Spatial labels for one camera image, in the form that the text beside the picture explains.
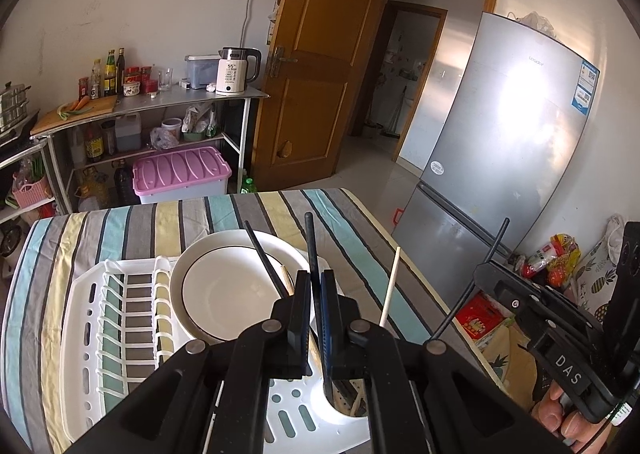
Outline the person right hand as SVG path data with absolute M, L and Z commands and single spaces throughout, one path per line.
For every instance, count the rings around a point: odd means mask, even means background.
M 574 453 L 600 453 L 606 445 L 612 425 L 598 434 L 600 424 L 592 424 L 578 411 L 566 414 L 560 404 L 562 388 L 556 383 L 551 385 L 544 397 L 534 405 L 530 414 L 540 422 L 544 428 L 559 439 L 572 440 L 570 446 Z

